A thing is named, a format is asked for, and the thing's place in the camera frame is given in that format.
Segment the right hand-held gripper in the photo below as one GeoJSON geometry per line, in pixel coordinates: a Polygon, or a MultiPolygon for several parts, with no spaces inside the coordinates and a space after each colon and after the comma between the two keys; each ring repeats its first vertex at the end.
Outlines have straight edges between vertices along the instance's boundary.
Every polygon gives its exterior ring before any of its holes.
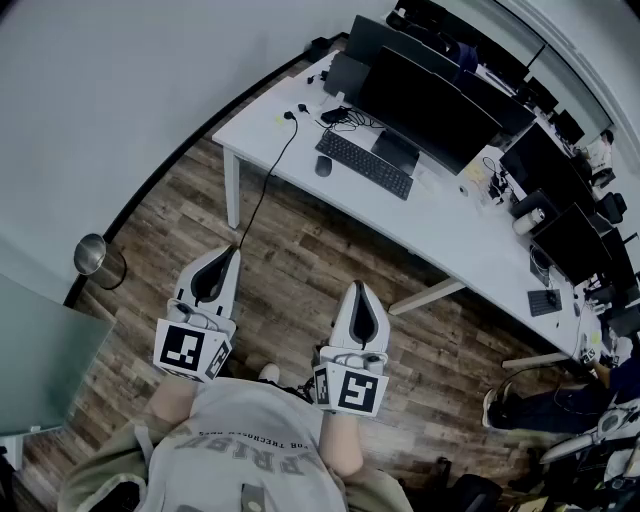
{"type": "Polygon", "coordinates": [[[315,404],[324,411],[375,417],[387,389],[384,375],[390,339],[387,312],[377,295],[362,284],[367,320],[372,325],[361,343],[353,334],[354,315],[359,303],[359,287],[349,285],[336,315],[329,338],[330,346],[319,349],[313,363],[315,404]]]}

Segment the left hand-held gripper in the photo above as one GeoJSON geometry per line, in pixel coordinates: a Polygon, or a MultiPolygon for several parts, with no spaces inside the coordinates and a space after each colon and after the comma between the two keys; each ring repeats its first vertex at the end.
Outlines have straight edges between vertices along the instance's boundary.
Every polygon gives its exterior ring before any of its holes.
{"type": "Polygon", "coordinates": [[[211,383],[234,346],[233,310],[240,250],[226,245],[187,264],[180,272],[165,318],[157,322],[153,363],[170,375],[211,383]],[[213,301],[214,313],[183,301],[213,301]]]}

